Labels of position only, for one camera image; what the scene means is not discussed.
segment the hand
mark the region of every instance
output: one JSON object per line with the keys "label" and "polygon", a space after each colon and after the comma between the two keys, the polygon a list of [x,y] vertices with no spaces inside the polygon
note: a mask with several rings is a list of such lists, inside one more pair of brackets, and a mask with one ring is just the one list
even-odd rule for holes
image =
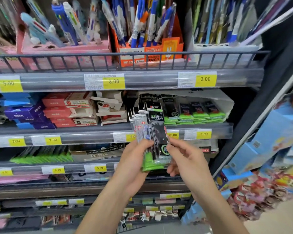
{"label": "hand", "polygon": [[167,168],[170,176],[180,174],[187,187],[197,193],[216,186],[201,149],[183,140],[169,138],[169,141],[167,150],[173,158]]}
{"label": "hand", "polygon": [[140,143],[137,140],[129,143],[119,161],[113,180],[121,183],[125,188],[128,199],[134,196],[143,185],[147,174],[141,171],[144,151],[154,144],[152,140],[144,139]]}

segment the right hand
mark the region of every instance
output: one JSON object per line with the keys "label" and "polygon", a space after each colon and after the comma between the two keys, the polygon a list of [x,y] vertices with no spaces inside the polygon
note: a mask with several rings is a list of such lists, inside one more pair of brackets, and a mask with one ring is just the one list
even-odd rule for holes
{"label": "right hand", "polygon": [[192,192],[201,193],[208,188],[214,189],[216,185],[202,150],[184,140],[169,138],[169,141],[167,150],[173,159],[167,173],[172,177],[180,174]]}

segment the forearm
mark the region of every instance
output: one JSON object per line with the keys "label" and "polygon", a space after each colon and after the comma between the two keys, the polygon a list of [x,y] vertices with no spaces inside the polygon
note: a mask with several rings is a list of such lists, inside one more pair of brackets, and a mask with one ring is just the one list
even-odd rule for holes
{"label": "forearm", "polygon": [[114,234],[130,197],[111,179],[83,218],[75,234]]}
{"label": "forearm", "polygon": [[213,233],[249,234],[217,188],[212,186],[206,188],[204,194],[194,191],[193,197],[206,213]]}

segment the purple box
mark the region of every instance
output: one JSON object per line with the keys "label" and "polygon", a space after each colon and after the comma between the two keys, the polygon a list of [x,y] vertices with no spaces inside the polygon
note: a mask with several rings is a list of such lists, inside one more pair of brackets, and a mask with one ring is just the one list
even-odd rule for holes
{"label": "purple box", "polygon": [[31,123],[36,130],[56,129],[53,123]]}
{"label": "purple box", "polygon": [[31,123],[51,123],[51,120],[49,118],[46,118],[45,114],[43,112],[41,112],[37,117],[35,118],[28,118],[28,119],[20,119],[19,120],[21,123],[23,122],[31,122]]}
{"label": "purple box", "polygon": [[4,113],[10,120],[35,119],[45,108],[43,103],[39,101],[33,107],[7,107]]}

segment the store floor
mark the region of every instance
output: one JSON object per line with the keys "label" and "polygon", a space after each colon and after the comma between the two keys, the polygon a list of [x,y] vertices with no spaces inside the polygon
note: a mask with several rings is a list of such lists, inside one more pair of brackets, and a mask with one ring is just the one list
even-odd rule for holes
{"label": "store floor", "polygon": [[[246,222],[250,234],[293,234],[293,200],[281,203],[277,209],[263,213],[260,220]],[[181,226],[179,224],[154,225],[126,232],[128,234],[212,234],[208,225]],[[74,230],[16,232],[15,234],[74,234]]]}

